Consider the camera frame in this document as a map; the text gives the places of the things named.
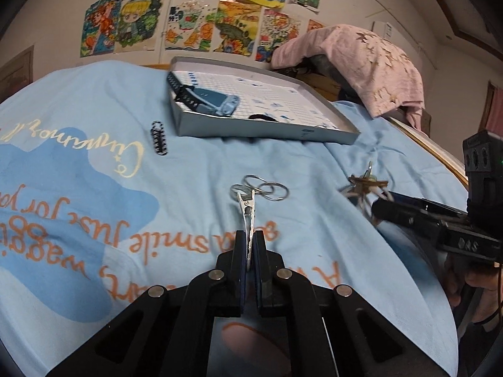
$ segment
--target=light blue blanket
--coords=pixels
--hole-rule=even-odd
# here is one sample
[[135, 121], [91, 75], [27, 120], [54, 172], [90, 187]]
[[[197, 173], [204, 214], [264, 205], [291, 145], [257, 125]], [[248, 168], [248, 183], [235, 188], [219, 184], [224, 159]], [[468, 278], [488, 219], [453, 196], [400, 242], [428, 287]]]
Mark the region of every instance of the light blue blanket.
[[[148, 286], [181, 287], [214, 267], [242, 227], [229, 188], [246, 174], [290, 188], [284, 201], [259, 197], [256, 218], [286, 266], [351, 285], [455, 376], [454, 321], [426, 255], [339, 191], [372, 160], [390, 190], [464, 209], [458, 180], [350, 102], [334, 105], [362, 132], [353, 146], [178, 137], [165, 78], [105, 61], [54, 72], [0, 106], [0, 338], [26, 376], [45, 375]], [[246, 341], [267, 350], [247, 356]], [[208, 376], [280, 377], [287, 351], [279, 324], [218, 320]]]

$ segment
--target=white wall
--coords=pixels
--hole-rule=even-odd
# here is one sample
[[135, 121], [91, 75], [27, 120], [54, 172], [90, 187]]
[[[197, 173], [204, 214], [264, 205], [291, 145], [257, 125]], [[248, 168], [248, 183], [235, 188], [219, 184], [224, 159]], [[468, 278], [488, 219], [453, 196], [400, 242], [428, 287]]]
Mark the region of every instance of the white wall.
[[[168, 63], [175, 55], [208, 55], [216, 59], [261, 65], [252, 58], [218, 52], [211, 54], [186, 51], [161, 52], [160, 33], [163, 27], [158, 28], [156, 51], [107, 54], [81, 59], [79, 55], [82, 22], [87, 8], [95, 1], [97, 0], [29, 0], [0, 41], [0, 66], [32, 44], [35, 45], [34, 79], [57, 69], [106, 59], [145, 65]], [[168, 3], [169, 0], [164, 0], [160, 16], [162, 22]], [[287, 6], [284, 11], [306, 18], [311, 17], [327, 25], [346, 23], [366, 29], [371, 29], [373, 21], [387, 21], [411, 44], [421, 42], [428, 56], [433, 59], [436, 57], [437, 42], [433, 33], [408, 0], [321, 0], [318, 15], [296, 5]], [[423, 70], [423, 79], [428, 92], [433, 68], [426, 59], [423, 59]]]
[[503, 87], [503, 75], [449, 46], [439, 46], [426, 110], [432, 116], [431, 138], [463, 160], [463, 140], [477, 133], [487, 95], [487, 83]]

